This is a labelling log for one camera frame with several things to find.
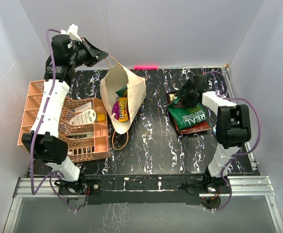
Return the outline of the green real cookies bag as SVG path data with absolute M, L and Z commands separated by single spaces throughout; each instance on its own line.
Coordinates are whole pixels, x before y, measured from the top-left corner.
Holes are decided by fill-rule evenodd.
M 180 130 L 207 121 L 209 117 L 205 108 L 200 103 L 195 107 L 184 107 L 181 101 L 181 104 L 178 107 L 169 106 L 167 108 L 173 118 L 174 124 L 177 124 Z

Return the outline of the brown paper bag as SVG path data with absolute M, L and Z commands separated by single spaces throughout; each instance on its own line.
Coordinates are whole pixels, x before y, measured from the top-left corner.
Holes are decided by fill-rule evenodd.
M 100 94 L 114 134 L 126 134 L 146 97 L 146 80 L 115 61 L 100 82 Z

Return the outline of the brown kettle chips bag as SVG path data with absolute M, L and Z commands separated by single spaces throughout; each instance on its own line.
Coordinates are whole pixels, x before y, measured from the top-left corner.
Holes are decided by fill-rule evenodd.
M 181 104 L 180 97 L 177 95 L 177 91 L 166 93 L 167 106 L 178 107 Z

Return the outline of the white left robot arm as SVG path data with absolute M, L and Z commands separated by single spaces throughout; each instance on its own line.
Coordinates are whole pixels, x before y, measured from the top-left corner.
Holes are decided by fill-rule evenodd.
M 50 56 L 46 62 L 44 89 L 36 120 L 22 143 L 30 154 L 30 171 L 38 160 L 52 170 L 47 178 L 57 177 L 60 188 L 76 194 L 89 190 L 83 172 L 69 157 L 69 151 L 82 155 L 109 155 L 109 138 L 106 123 L 70 125 L 67 120 L 73 112 L 64 108 L 66 96 L 75 76 L 75 68 L 91 67 L 108 56 L 84 37 L 75 33 L 60 32 L 48 38 Z

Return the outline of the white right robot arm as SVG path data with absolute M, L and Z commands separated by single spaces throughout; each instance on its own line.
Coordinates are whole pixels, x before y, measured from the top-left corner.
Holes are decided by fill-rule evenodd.
M 218 194 L 220 187 L 228 184 L 228 167 L 238 150 L 251 139 L 249 109 L 238 105 L 209 89 L 207 75 L 194 75 L 177 92 L 183 104 L 194 107 L 198 103 L 216 115 L 215 137 L 217 147 L 206 168 L 199 186 L 207 192 Z

